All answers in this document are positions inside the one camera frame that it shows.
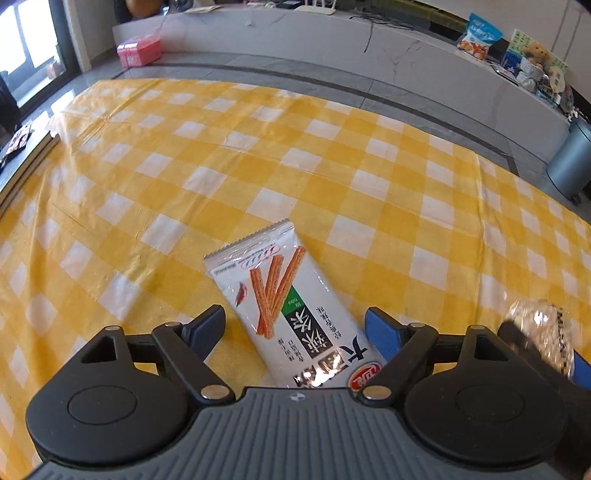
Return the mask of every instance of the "marble counter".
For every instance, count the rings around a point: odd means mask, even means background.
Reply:
[[[487,64],[416,31],[350,14],[227,7],[118,25],[115,41],[160,28],[163,51],[251,54],[304,61],[409,90],[494,129],[548,162],[568,134],[566,118]],[[365,46],[371,33],[367,51]]]

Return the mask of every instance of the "gray trash can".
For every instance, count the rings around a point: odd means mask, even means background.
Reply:
[[[578,118],[569,131],[546,171],[559,192],[571,199],[591,181],[591,127]]]

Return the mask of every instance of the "gray tile floor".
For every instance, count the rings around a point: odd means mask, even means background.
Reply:
[[[101,79],[177,78],[249,83],[316,96],[379,113],[470,148],[521,178],[591,223],[591,202],[575,206],[554,187],[545,163],[490,128],[437,102],[386,83],[291,60],[223,53],[166,54],[152,66],[124,70],[116,57],[80,75],[31,115],[44,123]]]

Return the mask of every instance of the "yellow checkered tablecloth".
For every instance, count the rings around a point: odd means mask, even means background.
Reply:
[[[264,381],[203,256],[285,217],[361,323],[369,306],[444,333],[547,298],[591,356],[589,226],[474,152],[284,90],[99,82],[0,219],[0,476],[38,461],[30,398],[99,329],[146,333],[224,305],[209,365]]]

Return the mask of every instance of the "red chili pepper illustration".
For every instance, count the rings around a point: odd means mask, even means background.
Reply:
[[[236,307],[238,307],[244,301],[247,292],[248,289],[246,288],[246,285],[240,282],[240,287],[238,288],[238,295],[236,295]]]

